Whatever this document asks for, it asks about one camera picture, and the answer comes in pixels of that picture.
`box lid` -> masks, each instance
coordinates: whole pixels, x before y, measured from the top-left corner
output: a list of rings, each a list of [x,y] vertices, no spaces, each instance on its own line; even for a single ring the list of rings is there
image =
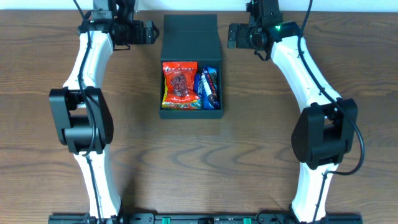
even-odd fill
[[[217,15],[165,15],[161,60],[221,60]]]

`table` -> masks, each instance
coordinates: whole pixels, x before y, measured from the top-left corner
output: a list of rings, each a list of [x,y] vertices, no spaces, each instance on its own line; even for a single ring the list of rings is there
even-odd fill
[[[143,12],[163,30],[166,13]],[[300,25],[303,12],[285,12]],[[123,205],[160,213],[286,210],[299,163],[290,135],[300,111],[283,74],[252,50],[227,49],[219,12],[225,113],[219,120],[159,119],[160,51],[113,53],[103,92],[114,119],[111,160]],[[48,94],[69,77],[79,48],[77,11],[0,13],[0,223],[45,223],[52,213],[86,213],[78,164],[57,139]],[[397,221],[398,14],[313,12],[308,48],[328,82],[359,108],[363,168],[333,177],[328,212],[359,212],[366,223]],[[340,170],[352,169],[358,140]]]

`white background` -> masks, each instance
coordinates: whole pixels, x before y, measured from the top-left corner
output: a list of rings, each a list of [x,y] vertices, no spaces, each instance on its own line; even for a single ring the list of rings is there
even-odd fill
[[[279,0],[281,11],[305,11],[309,0]],[[249,0],[139,0],[138,10],[245,11]],[[93,0],[78,0],[92,9]],[[0,9],[76,9],[72,0],[0,0]],[[314,0],[313,11],[398,12],[398,0]]]

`black mounting base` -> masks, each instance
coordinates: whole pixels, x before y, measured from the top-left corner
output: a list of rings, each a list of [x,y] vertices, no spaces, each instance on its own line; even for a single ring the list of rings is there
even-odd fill
[[[87,215],[51,215],[49,224],[97,224],[95,218]],[[261,211],[254,214],[211,214],[211,215],[154,215],[137,213],[121,218],[112,218],[103,223],[112,224],[303,224],[292,212]],[[362,224],[360,215],[327,215],[315,224]]]

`box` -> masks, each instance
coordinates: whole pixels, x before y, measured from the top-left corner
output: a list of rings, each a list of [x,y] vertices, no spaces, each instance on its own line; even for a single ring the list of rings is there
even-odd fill
[[[162,110],[164,74],[160,79],[160,118],[162,119],[216,119],[223,116],[223,84],[221,81],[221,45],[218,36],[217,15],[165,15],[164,38],[160,62],[198,62],[217,68],[217,96],[219,110]]]

